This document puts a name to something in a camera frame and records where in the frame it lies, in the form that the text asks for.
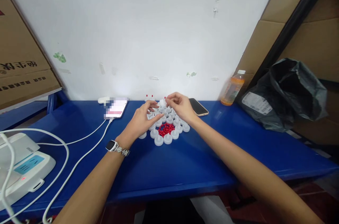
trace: black plastic bag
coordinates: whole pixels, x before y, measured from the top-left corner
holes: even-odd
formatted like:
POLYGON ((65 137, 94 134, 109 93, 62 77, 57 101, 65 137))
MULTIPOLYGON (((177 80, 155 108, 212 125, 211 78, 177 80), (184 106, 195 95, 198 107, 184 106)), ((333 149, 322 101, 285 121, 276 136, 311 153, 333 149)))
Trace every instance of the black plastic bag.
POLYGON ((274 65, 239 101, 265 129, 285 132, 297 115, 318 120, 327 116, 327 90, 301 61, 285 58, 274 65))

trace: watch face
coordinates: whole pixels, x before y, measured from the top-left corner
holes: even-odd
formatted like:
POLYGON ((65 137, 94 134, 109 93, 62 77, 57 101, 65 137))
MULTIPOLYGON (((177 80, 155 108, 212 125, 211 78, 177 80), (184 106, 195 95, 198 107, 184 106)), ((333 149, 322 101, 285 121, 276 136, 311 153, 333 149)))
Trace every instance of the watch face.
POLYGON ((113 150, 113 147, 115 145, 115 142, 114 141, 109 141, 106 145, 106 149, 109 150, 109 151, 112 151, 113 150))

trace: wristwatch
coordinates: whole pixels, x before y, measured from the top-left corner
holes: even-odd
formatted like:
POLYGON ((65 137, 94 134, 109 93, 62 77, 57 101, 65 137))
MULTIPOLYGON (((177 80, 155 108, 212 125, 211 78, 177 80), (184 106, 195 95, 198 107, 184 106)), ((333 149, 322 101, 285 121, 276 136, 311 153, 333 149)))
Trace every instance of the wristwatch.
POLYGON ((125 156, 127 157, 129 154, 130 154, 130 151, 127 150, 127 149, 122 149, 118 142, 114 141, 114 140, 111 140, 108 142, 108 144, 106 145, 106 149, 109 151, 109 152, 118 152, 118 153, 121 153, 122 156, 125 156))

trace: wrist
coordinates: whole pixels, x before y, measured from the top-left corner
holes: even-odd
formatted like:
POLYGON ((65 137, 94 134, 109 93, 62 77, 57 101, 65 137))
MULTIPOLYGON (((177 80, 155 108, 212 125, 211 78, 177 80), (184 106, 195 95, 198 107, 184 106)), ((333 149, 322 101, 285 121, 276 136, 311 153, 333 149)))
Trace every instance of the wrist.
POLYGON ((129 150, 135 141, 135 137, 124 130, 119 136, 116 137, 115 141, 117 141, 122 149, 129 150))
POLYGON ((202 122, 202 120, 195 116, 193 117, 189 122, 187 122, 192 128, 195 128, 196 126, 199 126, 199 124, 202 122))

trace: smartphone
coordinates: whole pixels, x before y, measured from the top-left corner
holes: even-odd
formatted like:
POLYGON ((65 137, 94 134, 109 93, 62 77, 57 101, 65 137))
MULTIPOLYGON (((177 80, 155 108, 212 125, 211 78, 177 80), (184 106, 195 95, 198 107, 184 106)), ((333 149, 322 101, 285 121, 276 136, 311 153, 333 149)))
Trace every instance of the smartphone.
POLYGON ((120 118, 127 105, 128 98, 111 98, 109 108, 106 111, 105 119, 120 118))
POLYGON ((196 99, 190 98, 190 103, 197 116, 208 115, 207 109, 204 108, 196 99))

